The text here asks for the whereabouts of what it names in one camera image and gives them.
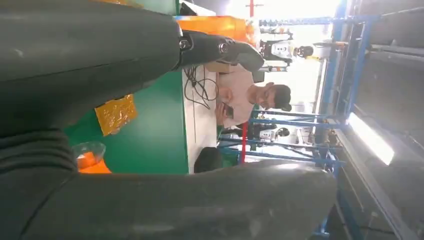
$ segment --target blue steel rack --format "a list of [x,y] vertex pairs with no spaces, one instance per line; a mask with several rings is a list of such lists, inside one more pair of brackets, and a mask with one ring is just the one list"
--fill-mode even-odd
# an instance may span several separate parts
[[[343,9],[339,9],[339,14],[344,13],[346,6]],[[335,78],[335,68],[337,61],[337,55],[335,51],[332,50],[330,59],[328,61],[325,81],[323,86],[323,97],[321,99],[321,108],[320,113],[324,114],[306,114],[306,113],[292,113],[292,112],[279,112],[279,111],[257,111],[259,113],[266,113],[269,115],[283,115],[288,117],[294,117],[290,120],[268,120],[268,119],[255,119],[251,118],[250,123],[262,123],[262,124],[279,124],[279,125],[289,125],[289,126],[298,126],[298,127],[315,127],[316,128],[316,137],[315,145],[299,145],[299,144],[281,144],[281,143],[272,143],[272,142],[261,142],[257,140],[247,140],[247,144],[262,144],[262,145],[271,145],[271,146],[280,146],[282,148],[289,149],[297,154],[301,153],[298,149],[308,149],[312,150],[313,155],[309,154],[300,154],[303,157],[294,157],[287,155],[275,155],[268,153],[260,153],[254,151],[247,151],[247,156],[258,156],[258,157],[268,157],[268,158],[280,158],[294,161],[307,161],[314,162],[320,166],[326,166],[327,169],[330,169],[334,176],[337,178],[339,173],[339,167],[343,165],[343,162],[339,161],[336,150],[337,147],[329,147],[323,145],[324,132],[326,129],[335,129],[337,135],[343,135],[343,129],[346,128],[346,120],[349,117],[349,114],[352,113],[355,109],[355,102],[358,95],[358,87],[360,84],[361,74],[364,67],[364,59],[366,56],[367,48],[369,47],[369,38],[371,33],[371,28],[373,23],[379,21],[382,18],[394,15],[394,14],[404,14],[404,13],[418,13],[424,11],[424,7],[418,7],[409,10],[403,10],[394,13],[387,13],[383,15],[372,15],[372,16],[346,16],[346,17],[316,17],[316,18],[298,18],[298,19],[283,19],[283,20],[261,20],[259,24],[261,26],[293,26],[293,25],[328,25],[334,24],[333,32],[333,41],[341,40],[341,29],[343,24],[347,24],[350,28],[350,34],[348,38],[348,48],[347,54],[344,57],[345,62],[342,66],[342,73],[339,75],[340,88],[337,90],[337,95],[333,98],[331,97],[331,89],[333,88],[333,82]],[[333,103],[333,108],[328,108],[329,104]],[[346,138],[339,138],[343,143],[343,148],[349,148],[346,151],[349,154],[354,154]],[[231,142],[232,144],[220,147],[221,151],[224,153],[231,154],[240,154],[241,151],[232,148],[241,144],[240,139],[232,138],[220,138],[221,141]],[[381,211],[386,216],[386,219],[389,221],[389,224],[393,228],[393,232],[396,236],[403,240],[415,240],[415,238],[405,227],[402,225],[399,217],[396,213],[391,214],[390,207],[391,205],[386,204],[389,207],[385,207],[379,201],[377,197],[374,196],[372,192],[371,195],[375,198],[375,201],[379,205]],[[340,209],[343,212],[344,220],[346,222],[346,227],[355,240],[364,239],[358,225],[355,222],[355,219],[352,215],[352,210],[345,197],[340,191],[337,192],[337,203],[340,206]],[[328,237],[329,234],[326,232],[327,219],[325,219],[322,224],[317,228],[315,235],[321,237]]]

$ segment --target orange container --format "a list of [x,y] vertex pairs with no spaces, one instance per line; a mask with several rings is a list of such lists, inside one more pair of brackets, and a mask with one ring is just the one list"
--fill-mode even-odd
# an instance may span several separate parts
[[250,20],[232,16],[177,16],[183,30],[221,35],[259,48],[261,30]]
[[103,155],[106,146],[101,142],[89,141],[72,147],[76,156],[78,171],[85,174],[110,174],[111,171],[105,164]]

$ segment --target green panel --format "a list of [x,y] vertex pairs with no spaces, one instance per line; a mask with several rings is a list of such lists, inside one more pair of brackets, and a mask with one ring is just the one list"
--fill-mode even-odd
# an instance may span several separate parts
[[176,6],[180,6],[179,1],[175,0],[133,0],[143,5],[144,9],[167,15],[176,15]]
[[114,173],[186,174],[182,88],[182,74],[177,71],[135,93],[138,116],[116,135],[103,137],[94,110],[65,132],[71,145],[87,141],[105,144],[104,160]]

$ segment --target blue metal frame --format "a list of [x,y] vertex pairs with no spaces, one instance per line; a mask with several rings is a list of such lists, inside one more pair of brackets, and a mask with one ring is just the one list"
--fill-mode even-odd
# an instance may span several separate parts
[[342,129],[346,125],[340,123],[327,123],[327,122],[309,122],[309,121],[297,121],[297,120],[270,120],[270,119],[255,119],[251,118],[249,123],[259,124],[281,124],[298,127],[321,127],[326,129]]
[[[331,51],[330,59],[327,66],[327,72],[325,74],[325,80],[323,85],[322,99],[321,99],[321,108],[320,113],[324,114],[305,114],[305,113],[292,113],[292,112],[276,112],[276,111],[256,111],[257,113],[265,113],[270,115],[283,115],[287,117],[296,117],[289,120],[269,120],[269,119],[250,119],[250,123],[260,123],[260,124],[280,124],[288,126],[298,126],[298,127],[316,127],[316,143],[321,143],[322,138],[319,138],[318,135],[323,136],[322,134],[325,129],[339,129],[337,134],[343,134],[341,130],[346,127],[346,117],[354,110],[356,98],[358,95],[358,87],[360,84],[361,74],[364,67],[364,58],[366,55],[367,47],[369,44],[369,38],[371,34],[372,24],[378,21],[381,18],[389,17],[394,14],[403,14],[403,13],[421,13],[424,12],[424,7],[417,7],[414,9],[403,10],[399,12],[392,12],[383,15],[375,16],[344,16],[346,12],[347,0],[342,0],[340,7],[337,10],[336,17],[316,17],[316,18],[298,18],[298,19],[283,19],[283,20],[260,20],[260,26],[291,26],[291,25],[328,25],[334,24],[334,34],[333,40],[340,41],[342,35],[342,25],[349,24],[352,26],[352,32],[349,38],[348,51],[346,56],[346,62],[343,67],[343,72],[340,79],[340,89],[338,90],[338,99],[335,104],[334,112],[339,116],[334,115],[325,115],[328,113],[328,104],[331,104],[331,91],[333,88],[333,82],[336,72],[336,62],[338,54],[334,49]],[[337,121],[331,121],[328,123],[325,119],[334,119]],[[232,142],[241,144],[241,141],[238,139],[230,138],[221,138],[222,141]],[[343,164],[339,161],[337,155],[334,152],[333,147],[325,147],[321,145],[308,146],[308,145],[299,145],[299,144],[282,144],[282,143],[273,143],[273,142],[261,142],[256,140],[247,140],[248,144],[262,144],[262,145],[273,145],[280,146],[283,148],[293,148],[290,149],[297,154],[304,155],[303,152],[299,152],[296,149],[305,148],[312,150],[312,155],[306,155],[305,157],[293,157],[293,156],[284,156],[284,155],[275,155],[268,153],[260,152],[246,152],[246,155],[250,156],[259,156],[259,157],[269,157],[269,158],[283,158],[296,161],[309,161],[315,162],[317,164],[324,164],[325,168],[330,167],[334,176],[337,178],[339,174],[339,168]],[[221,150],[226,153],[239,154],[240,151],[231,147],[222,147]],[[392,212],[387,213],[386,209],[390,209],[391,205],[380,204],[381,201],[379,198],[375,198],[376,202],[382,209],[382,212],[385,213],[386,218],[392,223],[393,231],[401,239],[415,239],[413,238],[412,233],[410,233],[404,225],[394,224],[395,220],[398,220],[398,216]],[[349,233],[355,240],[364,239],[361,230],[355,222],[355,219],[352,215],[352,210],[349,207],[346,199],[341,194],[340,191],[337,193],[337,201],[340,205],[340,208],[343,212],[346,227],[349,230]],[[322,224],[318,227],[315,235],[328,238],[329,234],[326,232],[327,219],[325,219]]]

